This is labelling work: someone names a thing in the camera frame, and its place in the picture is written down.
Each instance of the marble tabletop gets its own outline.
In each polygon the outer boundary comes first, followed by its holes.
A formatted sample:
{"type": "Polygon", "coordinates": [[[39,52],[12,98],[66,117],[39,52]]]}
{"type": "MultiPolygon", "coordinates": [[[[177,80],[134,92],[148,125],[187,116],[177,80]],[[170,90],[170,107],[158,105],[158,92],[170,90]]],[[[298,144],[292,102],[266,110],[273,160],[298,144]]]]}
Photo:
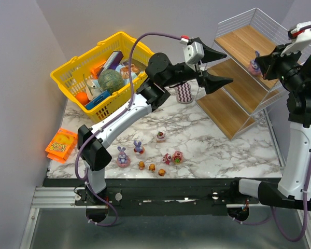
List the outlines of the marble tabletop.
{"type": "MultiPolygon", "coordinates": [[[[192,93],[196,95],[198,85],[190,83],[192,93]]],[[[278,158],[273,146],[268,126],[261,122],[230,141],[210,118],[192,102],[179,104],[175,90],[170,90],[169,99],[154,113],[138,120],[126,129],[108,148],[112,162],[105,168],[106,178],[222,178],[222,177],[281,177],[278,158]],[[156,143],[158,131],[166,134],[166,142],[156,143]],[[133,141],[141,141],[145,153],[135,155],[133,141]],[[119,151],[125,147],[131,159],[131,165],[122,169],[116,165],[119,151]],[[182,164],[170,165],[161,162],[166,153],[176,150],[183,152],[182,164]],[[145,169],[138,168],[138,162],[145,162],[145,169]],[[156,171],[148,170],[154,163],[156,171]],[[158,170],[164,169],[165,176],[159,176],[158,170]]],[[[63,116],[62,128],[77,132],[81,125],[90,127],[93,122],[68,100],[63,116]]],[[[51,161],[49,178],[76,178],[74,163],[77,147],[66,163],[51,161]]],[[[79,160],[79,172],[83,175],[84,164],[79,160]]]]}

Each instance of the gray wall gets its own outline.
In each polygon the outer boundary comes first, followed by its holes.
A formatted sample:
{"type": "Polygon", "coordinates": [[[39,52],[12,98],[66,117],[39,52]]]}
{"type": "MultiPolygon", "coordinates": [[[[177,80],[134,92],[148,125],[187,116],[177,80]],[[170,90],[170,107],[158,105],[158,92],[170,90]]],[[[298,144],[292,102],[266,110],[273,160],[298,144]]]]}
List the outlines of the gray wall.
{"type": "MultiPolygon", "coordinates": [[[[212,45],[217,24],[259,7],[283,22],[293,0],[37,0],[67,58],[78,56],[117,31],[137,38],[150,32],[186,34],[212,45]]],[[[167,38],[146,37],[155,52],[173,63],[183,60],[182,46],[167,38]]]]}
{"type": "Polygon", "coordinates": [[[0,249],[19,248],[45,177],[65,104],[49,74],[65,61],[34,0],[0,1],[0,249]]]}
{"type": "MultiPolygon", "coordinates": [[[[295,0],[282,25],[285,28],[290,28],[297,23],[305,21],[311,21],[311,0],[295,0]]],[[[283,98],[276,102],[276,107],[270,112],[270,119],[285,158],[287,158],[290,141],[289,113],[286,107],[286,99],[283,98]]]]}

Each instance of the purple bunny toy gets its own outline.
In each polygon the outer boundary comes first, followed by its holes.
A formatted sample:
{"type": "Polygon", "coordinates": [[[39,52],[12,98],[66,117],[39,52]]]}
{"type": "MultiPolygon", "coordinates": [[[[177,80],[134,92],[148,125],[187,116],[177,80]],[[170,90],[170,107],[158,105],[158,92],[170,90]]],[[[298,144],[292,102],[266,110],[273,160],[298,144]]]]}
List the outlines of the purple bunny toy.
{"type": "Polygon", "coordinates": [[[126,168],[130,165],[130,158],[124,153],[125,148],[121,148],[120,146],[118,147],[119,150],[119,156],[118,159],[116,160],[116,164],[121,167],[121,168],[126,168]]]}
{"type": "MultiPolygon", "coordinates": [[[[259,57],[260,54],[258,51],[255,51],[256,57],[259,57]]],[[[255,60],[251,60],[248,66],[248,72],[253,76],[261,75],[260,66],[257,64],[255,60]]]]}
{"type": "Polygon", "coordinates": [[[135,145],[135,148],[134,148],[135,153],[139,153],[139,154],[144,153],[145,149],[142,146],[142,142],[137,142],[136,140],[134,140],[134,145],[135,145]]]}

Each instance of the wooden shelf board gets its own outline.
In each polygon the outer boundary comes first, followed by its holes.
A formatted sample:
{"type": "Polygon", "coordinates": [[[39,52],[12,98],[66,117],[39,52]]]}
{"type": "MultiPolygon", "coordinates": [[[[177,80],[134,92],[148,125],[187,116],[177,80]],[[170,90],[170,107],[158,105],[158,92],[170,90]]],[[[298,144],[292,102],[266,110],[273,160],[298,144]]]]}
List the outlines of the wooden shelf board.
{"type": "MultiPolygon", "coordinates": [[[[202,97],[197,103],[229,139],[234,137],[249,118],[222,89],[202,97]]],[[[254,122],[250,118],[243,128],[254,122]]]]}
{"type": "MultiPolygon", "coordinates": [[[[272,41],[249,25],[220,36],[215,42],[245,68],[250,64],[250,60],[256,57],[256,50],[264,56],[270,54],[275,47],[272,41]]],[[[257,78],[266,89],[272,88],[277,82],[277,80],[264,80],[261,76],[257,78]]]]}
{"type": "MultiPolygon", "coordinates": [[[[232,59],[212,66],[208,71],[213,75],[234,79],[232,83],[225,85],[224,88],[250,114],[253,113],[267,94],[267,91],[232,59]]],[[[267,99],[277,93],[277,90],[270,92],[267,99]]]]}

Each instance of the yellow basket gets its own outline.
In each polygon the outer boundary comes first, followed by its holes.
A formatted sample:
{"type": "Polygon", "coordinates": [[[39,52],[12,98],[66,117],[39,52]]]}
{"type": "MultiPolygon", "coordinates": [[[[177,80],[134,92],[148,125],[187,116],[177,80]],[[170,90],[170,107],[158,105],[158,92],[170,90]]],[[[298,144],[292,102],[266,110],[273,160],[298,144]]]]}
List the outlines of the yellow basket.
{"type": "MultiPolygon", "coordinates": [[[[95,106],[92,110],[87,110],[76,98],[79,92],[86,91],[83,74],[86,79],[92,79],[90,69],[101,61],[106,61],[115,50],[121,50],[123,59],[129,58],[130,49],[136,39],[128,36],[125,32],[118,32],[106,40],[98,42],[97,46],[85,54],[73,57],[70,61],[60,66],[51,73],[51,78],[58,84],[60,90],[71,101],[75,102],[94,122],[99,122],[118,108],[120,108],[130,98],[130,84],[124,86],[119,91],[114,92],[110,97],[95,106]]],[[[133,59],[148,65],[153,52],[143,43],[139,42],[134,49],[133,59]]],[[[145,72],[140,73],[133,81],[134,91],[141,86],[147,78],[145,72]]]]}

